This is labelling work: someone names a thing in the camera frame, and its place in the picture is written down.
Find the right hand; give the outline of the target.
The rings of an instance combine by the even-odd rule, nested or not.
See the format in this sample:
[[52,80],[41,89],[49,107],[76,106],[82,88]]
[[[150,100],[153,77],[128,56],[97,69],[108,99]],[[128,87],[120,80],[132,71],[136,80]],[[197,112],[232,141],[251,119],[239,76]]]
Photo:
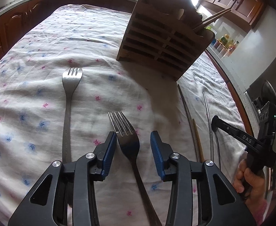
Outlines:
[[246,181],[251,186],[251,191],[245,204],[252,214],[256,214],[266,203],[264,199],[265,178],[263,175],[258,176],[254,174],[250,168],[247,167],[246,159],[240,162],[234,177],[233,187],[239,193],[244,191],[243,181]]

